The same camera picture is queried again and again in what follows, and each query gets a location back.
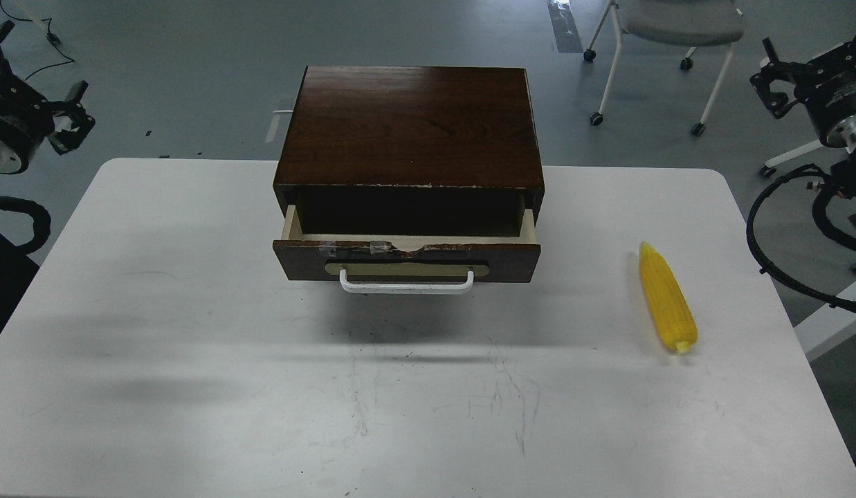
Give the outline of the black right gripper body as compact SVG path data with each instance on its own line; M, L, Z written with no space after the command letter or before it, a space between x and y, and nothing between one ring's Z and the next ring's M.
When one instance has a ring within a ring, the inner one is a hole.
M808 62L812 75L797 77L794 96L806 107L815 129L835 129L856 116L856 42Z

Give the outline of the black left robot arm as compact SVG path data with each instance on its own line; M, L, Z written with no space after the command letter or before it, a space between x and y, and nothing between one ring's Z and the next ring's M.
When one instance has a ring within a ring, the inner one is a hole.
M87 82L49 101L13 73L1 44L14 26L12 20L0 24L0 174L26 171L45 140L59 155L77 150L95 126L82 105Z

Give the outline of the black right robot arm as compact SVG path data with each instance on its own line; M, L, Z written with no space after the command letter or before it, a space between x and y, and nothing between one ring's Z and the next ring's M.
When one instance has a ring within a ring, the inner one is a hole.
M856 34L808 62L779 59L770 38L762 41L767 63L749 82L776 119L804 105L820 145L845 149L845 165L832 169L845 196L856 196Z

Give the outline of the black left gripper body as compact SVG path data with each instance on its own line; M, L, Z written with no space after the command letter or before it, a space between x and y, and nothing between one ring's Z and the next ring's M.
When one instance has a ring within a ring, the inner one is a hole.
M45 99L19 78L0 73L0 140L16 154L34 154L55 132Z

